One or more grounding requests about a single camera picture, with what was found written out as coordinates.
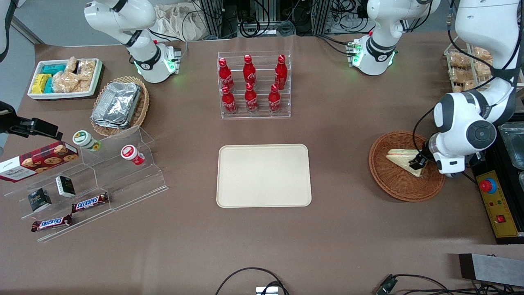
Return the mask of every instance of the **brown table surface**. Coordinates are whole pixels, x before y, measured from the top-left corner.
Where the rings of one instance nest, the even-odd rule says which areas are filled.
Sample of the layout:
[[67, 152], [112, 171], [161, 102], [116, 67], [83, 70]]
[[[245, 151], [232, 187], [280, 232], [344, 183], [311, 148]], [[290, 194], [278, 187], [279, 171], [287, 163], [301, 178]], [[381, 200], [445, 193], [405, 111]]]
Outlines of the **brown table surface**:
[[[143, 128], [156, 140], [155, 162], [169, 190], [43, 244], [19, 219], [19, 208], [0, 198], [0, 293], [214, 294], [229, 273], [258, 266], [279, 275], [292, 294], [370, 294], [389, 273], [468, 287], [457, 253], [524, 259], [522, 245], [494, 245], [479, 193], [466, 178], [447, 180], [427, 202], [404, 203], [369, 173], [374, 140], [411, 130], [450, 91], [442, 59], [448, 44], [445, 32], [405, 34], [394, 64], [370, 77], [314, 37], [191, 43], [179, 75], [147, 84], [151, 104]], [[293, 54], [291, 119], [222, 120], [217, 52], [284, 49]], [[137, 76], [123, 46], [36, 47], [37, 61], [73, 55], [104, 62], [102, 85]], [[19, 115], [57, 124], [68, 140], [91, 130], [92, 107], [93, 100], [24, 97]], [[420, 125], [421, 134], [434, 131], [431, 119]], [[12, 135], [2, 160], [52, 141]], [[308, 147], [311, 204], [218, 207], [220, 147], [277, 143]], [[222, 292], [254, 294], [270, 281], [251, 271]], [[434, 288], [403, 279], [396, 290], [423, 286]]]

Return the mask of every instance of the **walkers cookie box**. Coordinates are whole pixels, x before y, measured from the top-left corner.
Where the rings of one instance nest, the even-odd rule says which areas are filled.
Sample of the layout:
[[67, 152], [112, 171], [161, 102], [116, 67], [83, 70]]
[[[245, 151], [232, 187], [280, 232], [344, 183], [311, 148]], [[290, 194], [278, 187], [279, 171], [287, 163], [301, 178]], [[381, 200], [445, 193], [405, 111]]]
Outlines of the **walkers cookie box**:
[[45, 170], [78, 159], [78, 151], [63, 141], [0, 163], [0, 179], [18, 182]]

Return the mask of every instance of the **yellow control panel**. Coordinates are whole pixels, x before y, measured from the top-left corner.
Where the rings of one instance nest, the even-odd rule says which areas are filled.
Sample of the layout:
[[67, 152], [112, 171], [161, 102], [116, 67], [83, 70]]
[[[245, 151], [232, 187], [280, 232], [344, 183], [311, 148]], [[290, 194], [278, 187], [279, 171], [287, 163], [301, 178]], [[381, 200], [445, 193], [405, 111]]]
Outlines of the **yellow control panel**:
[[489, 171], [477, 176], [477, 183], [481, 189], [484, 206], [488, 212], [495, 237], [517, 237], [517, 227], [509, 211], [495, 171]]

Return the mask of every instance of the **snickers bar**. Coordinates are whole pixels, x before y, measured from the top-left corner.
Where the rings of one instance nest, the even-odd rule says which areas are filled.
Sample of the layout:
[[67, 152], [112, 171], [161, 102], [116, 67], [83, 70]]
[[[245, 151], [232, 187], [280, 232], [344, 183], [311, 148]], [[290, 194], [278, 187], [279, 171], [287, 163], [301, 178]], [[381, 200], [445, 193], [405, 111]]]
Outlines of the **snickers bar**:
[[109, 202], [109, 196], [107, 193], [104, 193], [94, 198], [87, 199], [78, 204], [72, 204], [73, 209], [71, 210], [71, 213], [75, 213], [77, 211], [84, 210], [89, 207], [93, 207], [95, 205], [107, 203], [107, 202]]
[[61, 218], [55, 218], [50, 219], [46, 221], [36, 221], [31, 226], [31, 231], [33, 233], [46, 229], [46, 228], [53, 228], [53, 227], [62, 227], [62, 226], [71, 226], [73, 225], [73, 218], [71, 217], [71, 214], [61, 217]]

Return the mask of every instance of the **white tray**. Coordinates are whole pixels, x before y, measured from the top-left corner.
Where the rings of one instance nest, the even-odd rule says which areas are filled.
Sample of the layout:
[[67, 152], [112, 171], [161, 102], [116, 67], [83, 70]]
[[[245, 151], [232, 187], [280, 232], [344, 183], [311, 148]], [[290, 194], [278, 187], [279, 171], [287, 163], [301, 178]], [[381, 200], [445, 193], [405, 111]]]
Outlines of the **white tray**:
[[303, 144], [223, 146], [216, 203], [222, 208], [308, 206], [308, 148]]
[[44, 60], [38, 62], [36, 70], [33, 73], [31, 79], [31, 84], [29, 84], [29, 89], [27, 89], [27, 96], [31, 97], [34, 100], [65, 100], [65, 99], [77, 99], [81, 97], [92, 96], [95, 93], [96, 86], [98, 85], [100, 72], [102, 71], [102, 61], [98, 58], [87, 58], [96, 61], [95, 71], [93, 73], [93, 79], [91, 80], [91, 85], [89, 86], [89, 91], [84, 92], [70, 92], [70, 93], [31, 93], [33, 84], [35, 83], [35, 78], [37, 74], [42, 73], [42, 68], [49, 65], [61, 65], [67, 64], [67, 59], [57, 59], [57, 60]]

